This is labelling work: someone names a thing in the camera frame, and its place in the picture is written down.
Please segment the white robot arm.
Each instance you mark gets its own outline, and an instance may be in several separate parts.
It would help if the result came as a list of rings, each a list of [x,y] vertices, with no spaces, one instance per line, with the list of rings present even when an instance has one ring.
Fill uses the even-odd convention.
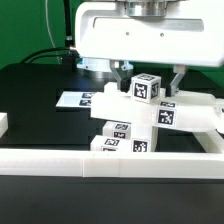
[[[224,0],[95,0],[75,17],[81,69],[113,73],[124,87],[119,63],[169,64],[172,96],[189,66],[224,65]]]

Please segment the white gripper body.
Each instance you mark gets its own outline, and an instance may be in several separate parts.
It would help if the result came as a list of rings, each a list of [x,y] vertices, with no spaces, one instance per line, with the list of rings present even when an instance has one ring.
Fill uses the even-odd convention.
[[[87,58],[171,65],[224,64],[224,0],[178,0],[164,16],[129,16],[122,1],[84,2],[75,45]]]

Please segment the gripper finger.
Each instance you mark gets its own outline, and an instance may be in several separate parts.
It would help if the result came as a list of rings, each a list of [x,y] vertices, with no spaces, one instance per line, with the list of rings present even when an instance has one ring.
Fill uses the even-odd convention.
[[[131,77],[133,75],[133,70],[124,70],[120,65],[119,61],[111,60],[110,69],[117,81],[117,89],[121,92],[127,93],[130,90]]]
[[[188,67],[186,65],[175,65],[173,67],[173,72],[175,73],[175,77],[166,87],[166,96],[173,97],[178,92],[178,85],[182,78],[185,76]]]

